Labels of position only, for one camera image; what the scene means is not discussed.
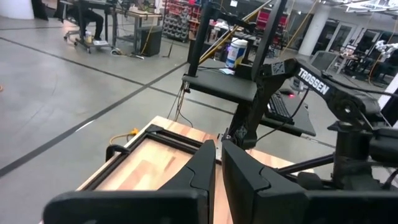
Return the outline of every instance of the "metal pole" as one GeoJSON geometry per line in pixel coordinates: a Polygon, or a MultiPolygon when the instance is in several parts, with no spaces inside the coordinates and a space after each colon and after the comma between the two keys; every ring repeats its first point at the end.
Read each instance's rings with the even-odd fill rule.
{"type": "Polygon", "coordinates": [[[253,66],[251,69],[251,80],[255,80],[257,73],[259,72],[260,66],[264,63],[264,59],[269,50],[269,46],[273,43],[275,33],[280,23],[287,0],[276,0],[272,7],[271,13],[269,14],[264,34],[261,38],[259,47],[256,52],[256,58],[254,59],[253,66]]]}
{"type": "Polygon", "coordinates": [[[322,156],[316,159],[310,159],[309,161],[299,162],[298,164],[293,164],[291,166],[280,168],[278,169],[278,174],[280,175],[292,174],[295,172],[300,172],[307,169],[312,169],[315,167],[331,164],[333,163],[334,160],[335,160],[334,155],[330,154],[327,156],[322,156]]]}
{"type": "Polygon", "coordinates": [[[189,76],[195,77],[197,74],[199,60],[200,60],[200,52],[203,49],[203,44],[205,43],[207,29],[209,28],[209,22],[212,13],[213,13],[213,4],[211,2],[208,2],[204,5],[202,9],[200,25],[197,33],[197,39],[195,41],[195,45],[193,46],[191,65],[189,66],[187,74],[189,76]]]}

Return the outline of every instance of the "trossen logo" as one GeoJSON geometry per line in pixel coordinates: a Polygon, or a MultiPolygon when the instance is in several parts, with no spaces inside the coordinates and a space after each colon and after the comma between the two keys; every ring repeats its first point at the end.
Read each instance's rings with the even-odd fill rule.
{"type": "Polygon", "coordinates": [[[303,68],[300,68],[298,76],[302,79],[302,81],[305,81],[308,85],[311,85],[320,93],[322,93],[322,95],[325,95],[329,90],[329,87],[327,85],[325,85],[319,79],[315,78],[311,73],[307,72],[303,68]]]}

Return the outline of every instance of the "black floor line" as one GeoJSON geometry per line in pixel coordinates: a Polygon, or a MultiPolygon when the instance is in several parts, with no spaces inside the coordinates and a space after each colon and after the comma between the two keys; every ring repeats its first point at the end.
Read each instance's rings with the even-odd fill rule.
{"type": "Polygon", "coordinates": [[[34,29],[59,29],[64,27],[76,28],[77,26],[55,26],[55,27],[21,27],[21,28],[5,28],[0,29],[0,31],[8,31],[8,30],[34,30],[34,29]]]}
{"type": "Polygon", "coordinates": [[[49,55],[49,56],[52,56],[52,57],[55,57],[55,58],[58,58],[58,59],[61,59],[61,60],[64,60],[64,61],[67,61],[67,62],[70,62],[70,63],[74,63],[75,65],[80,65],[82,67],[89,68],[89,69],[94,70],[96,72],[100,72],[100,73],[103,73],[105,75],[109,75],[109,76],[112,76],[112,77],[115,77],[115,78],[119,78],[119,79],[122,79],[122,80],[127,81],[127,82],[131,82],[131,83],[134,83],[134,84],[137,84],[137,85],[141,85],[141,86],[146,85],[146,84],[143,84],[141,82],[137,82],[137,81],[131,80],[129,78],[122,77],[120,75],[116,75],[116,74],[113,74],[113,73],[110,73],[110,72],[105,72],[104,70],[100,70],[98,68],[94,68],[94,67],[91,67],[91,66],[79,63],[79,62],[75,62],[73,60],[70,60],[70,59],[55,55],[55,54],[51,54],[51,53],[45,52],[43,50],[36,49],[34,47],[30,47],[28,45],[20,44],[18,42],[13,41],[13,40],[9,40],[9,39],[3,38],[3,37],[0,37],[0,40],[4,40],[4,41],[7,41],[7,42],[16,44],[18,46],[21,46],[21,47],[25,47],[27,49],[31,49],[31,50],[34,50],[36,52],[40,52],[40,53],[45,54],[45,55],[49,55]]]}
{"type": "MultiPolygon", "coordinates": [[[[149,88],[149,89],[151,89],[151,90],[155,90],[155,91],[158,91],[158,92],[161,92],[161,93],[168,94],[168,95],[170,95],[170,96],[177,97],[177,94],[175,94],[175,93],[171,93],[171,92],[169,92],[169,91],[161,90],[160,88],[156,88],[156,87],[151,86],[151,85],[153,85],[155,82],[153,82],[153,83],[150,82],[150,83],[148,83],[148,84],[143,84],[143,83],[140,83],[140,82],[131,80],[131,79],[129,79],[129,78],[125,78],[125,77],[122,77],[122,76],[119,76],[119,75],[116,75],[116,74],[113,74],[113,73],[110,73],[110,72],[105,72],[105,71],[100,70],[100,69],[98,69],[98,68],[94,68],[94,67],[91,67],[91,66],[88,66],[88,65],[84,65],[84,64],[82,64],[82,63],[78,63],[78,62],[69,60],[69,59],[67,59],[67,58],[60,57],[60,56],[58,56],[58,55],[54,55],[54,54],[51,54],[51,53],[48,53],[48,52],[44,52],[43,50],[35,49],[35,48],[33,48],[33,47],[29,47],[29,46],[27,46],[27,45],[20,44],[20,43],[18,43],[18,42],[14,42],[13,40],[8,40],[8,39],[5,39],[5,38],[3,38],[3,37],[0,37],[0,39],[1,39],[1,40],[4,40],[4,41],[7,41],[7,42],[10,42],[10,43],[12,43],[12,44],[19,45],[19,46],[21,46],[21,47],[25,47],[25,48],[28,48],[28,49],[31,49],[31,50],[34,50],[34,51],[37,51],[37,52],[40,52],[40,53],[43,53],[43,54],[52,56],[52,57],[59,58],[59,59],[61,59],[61,60],[64,60],[64,61],[67,61],[67,62],[70,62],[70,63],[74,63],[74,64],[76,64],[76,65],[80,65],[80,66],[82,66],[82,67],[85,67],[85,68],[88,68],[88,69],[91,69],[91,70],[94,70],[94,71],[103,73],[103,74],[105,74],[105,75],[109,75],[109,76],[114,77],[114,78],[119,78],[119,79],[125,80],[125,81],[127,81],[127,82],[131,82],[131,83],[134,83],[134,84],[137,84],[137,85],[141,85],[141,86],[142,86],[141,88],[144,88],[144,87],[146,86],[143,90],[145,90],[146,88],[149,88]]],[[[170,73],[176,71],[177,69],[181,68],[181,67],[184,66],[185,64],[186,64],[186,63],[183,63],[183,64],[181,64],[180,66],[173,68],[173,69],[170,71],[170,73]]],[[[232,112],[230,112],[230,111],[226,111],[226,110],[223,110],[223,109],[221,109],[221,108],[217,108],[217,107],[215,107],[215,106],[211,106],[211,105],[208,105],[208,104],[206,104],[206,103],[202,103],[202,102],[197,101],[197,100],[191,100],[191,99],[189,99],[189,98],[186,98],[185,100],[190,101],[190,102],[195,103],[195,104],[198,104],[198,105],[201,105],[201,106],[205,106],[205,107],[207,107],[207,108],[211,108],[211,109],[213,109],[213,110],[217,110],[217,111],[220,111],[220,112],[224,112],[224,113],[226,113],[226,114],[234,115],[234,113],[232,113],[232,112]]],[[[302,139],[306,139],[306,140],[308,140],[308,141],[317,142],[317,143],[322,144],[322,145],[327,146],[327,147],[335,148],[335,147],[332,146],[331,144],[328,144],[328,143],[325,143],[325,142],[322,142],[322,141],[318,141],[318,140],[312,139],[312,138],[310,138],[310,137],[301,136],[301,138],[302,138],[302,139]]]]}
{"type": "Polygon", "coordinates": [[[129,100],[133,96],[137,95],[138,93],[144,91],[145,89],[147,89],[151,85],[159,82],[161,79],[165,78],[167,75],[170,75],[171,73],[173,73],[174,71],[176,71],[180,67],[184,66],[185,64],[186,64],[186,62],[182,63],[181,65],[179,65],[179,66],[177,66],[177,67],[175,67],[173,69],[171,69],[170,71],[166,72],[165,74],[163,74],[163,75],[159,76],[158,78],[152,80],[148,84],[145,84],[145,85],[141,86],[138,90],[128,94],[127,96],[123,97],[122,99],[118,100],[117,102],[113,103],[112,105],[108,106],[107,108],[105,108],[105,109],[101,110],[100,112],[94,114],[92,117],[86,119],[85,121],[81,122],[80,124],[70,128],[69,130],[65,131],[64,133],[62,133],[62,134],[58,135],[57,137],[51,139],[49,142],[41,145],[37,149],[34,149],[33,151],[29,152],[28,154],[20,157],[19,159],[15,160],[14,162],[12,162],[12,163],[6,165],[5,167],[1,168],[0,169],[0,178],[4,177],[5,175],[7,175],[10,172],[12,172],[15,169],[17,169],[18,167],[20,167],[20,166],[26,164],[27,162],[31,161],[35,157],[39,156],[41,153],[49,150],[54,145],[60,143],[61,141],[63,141],[67,137],[71,136],[74,132],[79,130],[84,125],[87,125],[88,123],[93,122],[94,120],[100,118],[102,115],[106,114],[107,112],[115,109],[115,107],[117,107],[117,106],[121,105],[122,103],[126,102],[127,100],[129,100]]]}
{"type": "MultiPolygon", "coordinates": [[[[151,86],[151,87],[149,87],[149,89],[155,90],[155,91],[159,91],[159,92],[161,92],[161,93],[165,93],[165,94],[170,95],[170,96],[177,97],[177,94],[171,93],[171,92],[169,92],[169,91],[161,90],[160,88],[156,88],[156,87],[151,86]]],[[[191,100],[191,99],[189,99],[189,98],[184,98],[184,100],[187,100],[187,101],[189,101],[189,102],[192,102],[192,103],[194,103],[194,104],[198,104],[198,105],[201,105],[201,106],[206,106],[207,108],[211,108],[211,109],[213,109],[213,110],[217,110],[217,111],[220,111],[220,112],[223,112],[223,113],[226,113],[226,114],[234,115],[234,113],[232,113],[232,112],[230,112],[230,111],[226,111],[226,110],[223,110],[223,109],[221,109],[221,108],[218,108],[218,107],[215,107],[215,106],[211,106],[211,105],[208,105],[208,104],[206,104],[206,103],[199,102],[199,101],[197,101],[197,100],[191,100]]]]}
{"type": "MultiPolygon", "coordinates": [[[[36,52],[40,52],[40,53],[42,53],[42,54],[46,54],[46,55],[49,55],[49,56],[52,56],[52,57],[55,57],[55,58],[58,58],[58,59],[61,59],[61,60],[70,62],[70,63],[74,63],[75,65],[80,65],[80,66],[82,66],[82,67],[85,67],[85,68],[94,70],[94,71],[96,71],[96,72],[103,73],[103,74],[105,74],[105,75],[109,75],[109,76],[114,77],[114,78],[119,78],[119,79],[122,79],[122,80],[124,80],[124,81],[131,82],[131,83],[134,83],[134,84],[137,84],[137,85],[141,85],[141,86],[144,86],[144,85],[145,85],[145,84],[143,84],[143,83],[140,83],[140,82],[131,80],[131,79],[129,79],[129,78],[125,78],[125,77],[122,77],[122,76],[120,76],[120,75],[113,74],[113,73],[111,73],[111,72],[106,72],[106,71],[104,71],[104,70],[100,70],[100,69],[98,69],[98,68],[94,68],[94,67],[91,67],[91,66],[88,66],[88,65],[84,65],[84,64],[82,64],[82,63],[78,63],[78,62],[69,60],[69,59],[67,59],[67,58],[64,58],[64,57],[61,57],[61,56],[58,56],[58,55],[54,55],[54,54],[45,52],[45,51],[43,51],[43,50],[36,49],[36,48],[34,48],[34,47],[29,47],[29,46],[27,46],[27,45],[20,44],[20,43],[18,43],[18,42],[13,41],[13,40],[8,40],[8,39],[5,39],[5,38],[3,38],[3,37],[0,37],[0,39],[1,39],[1,40],[4,40],[4,41],[7,41],[7,42],[10,42],[10,43],[12,43],[12,44],[16,44],[16,45],[21,46],[21,47],[25,47],[25,48],[34,50],[34,51],[36,51],[36,52]]],[[[177,95],[174,94],[174,93],[170,93],[170,92],[168,92],[168,91],[161,90],[161,89],[156,88],[156,87],[153,87],[153,86],[150,86],[149,88],[152,89],[152,90],[155,90],[155,91],[159,91],[159,92],[162,92],[162,93],[171,95],[171,96],[177,96],[177,95]]],[[[231,113],[231,112],[229,112],[229,111],[222,110],[222,109],[217,108],[217,107],[215,107],[215,106],[211,106],[211,105],[208,105],[208,104],[206,104],[206,103],[202,103],[202,102],[199,102],[199,101],[196,101],[196,100],[191,100],[191,99],[186,99],[186,100],[188,100],[188,101],[190,101],[190,102],[192,102],[192,103],[196,103],[196,104],[198,104],[198,105],[206,106],[206,107],[208,107],[208,108],[211,108],[211,109],[214,109],[214,110],[217,110],[217,111],[221,111],[221,112],[228,113],[228,114],[233,114],[233,113],[231,113]]]]}

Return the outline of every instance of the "white pillar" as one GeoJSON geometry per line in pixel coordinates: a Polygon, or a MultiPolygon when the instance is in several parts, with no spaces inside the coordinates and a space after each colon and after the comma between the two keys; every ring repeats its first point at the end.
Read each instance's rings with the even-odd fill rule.
{"type": "Polygon", "coordinates": [[[323,27],[329,18],[330,6],[318,3],[316,6],[315,13],[312,17],[310,26],[308,27],[307,33],[303,39],[303,42],[298,50],[300,55],[311,56],[315,44],[317,44],[318,38],[321,35],[323,27]]]}
{"type": "Polygon", "coordinates": [[[0,16],[34,19],[32,0],[0,0],[0,16]]]}

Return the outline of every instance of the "table leg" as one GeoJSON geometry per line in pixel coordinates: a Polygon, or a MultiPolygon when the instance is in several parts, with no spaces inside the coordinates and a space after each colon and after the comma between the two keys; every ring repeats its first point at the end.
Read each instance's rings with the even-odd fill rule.
{"type": "Polygon", "coordinates": [[[105,40],[108,41],[108,13],[105,10],[105,40]]]}
{"type": "Polygon", "coordinates": [[[116,39],[118,38],[118,14],[116,13],[116,9],[113,9],[112,12],[112,46],[116,47],[116,39]]]}
{"type": "Polygon", "coordinates": [[[134,54],[139,54],[138,48],[138,29],[141,24],[140,18],[134,18],[134,54]]]}
{"type": "Polygon", "coordinates": [[[78,4],[77,11],[79,13],[80,41],[82,42],[85,39],[85,33],[86,33],[86,30],[83,28],[84,18],[83,18],[83,12],[81,11],[81,7],[83,7],[83,6],[80,1],[78,1],[77,4],[78,4]]]}

